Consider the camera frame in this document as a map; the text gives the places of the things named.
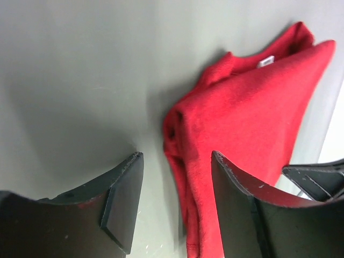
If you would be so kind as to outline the red t-shirt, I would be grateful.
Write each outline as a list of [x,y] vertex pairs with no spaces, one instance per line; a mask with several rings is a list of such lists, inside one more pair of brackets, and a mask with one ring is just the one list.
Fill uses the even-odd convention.
[[163,121],[164,153],[177,186],[188,257],[223,257],[211,154],[275,185],[292,157],[309,101],[335,53],[303,22],[259,54],[231,52],[209,66]]

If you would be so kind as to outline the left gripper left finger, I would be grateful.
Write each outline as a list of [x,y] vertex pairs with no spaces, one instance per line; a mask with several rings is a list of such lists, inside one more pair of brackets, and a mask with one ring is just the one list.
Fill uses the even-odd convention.
[[1,257],[126,257],[144,175],[135,152],[53,199],[1,191]]

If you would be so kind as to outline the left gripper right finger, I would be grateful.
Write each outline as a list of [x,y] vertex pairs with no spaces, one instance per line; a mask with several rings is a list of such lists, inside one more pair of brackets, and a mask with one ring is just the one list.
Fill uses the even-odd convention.
[[343,257],[343,196],[292,195],[217,151],[211,166],[225,257]]

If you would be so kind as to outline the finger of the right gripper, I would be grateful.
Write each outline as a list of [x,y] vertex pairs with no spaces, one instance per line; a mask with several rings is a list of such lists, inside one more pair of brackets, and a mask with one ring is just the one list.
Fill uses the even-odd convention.
[[327,202],[343,196],[343,159],[317,164],[291,164],[282,173],[312,200]]

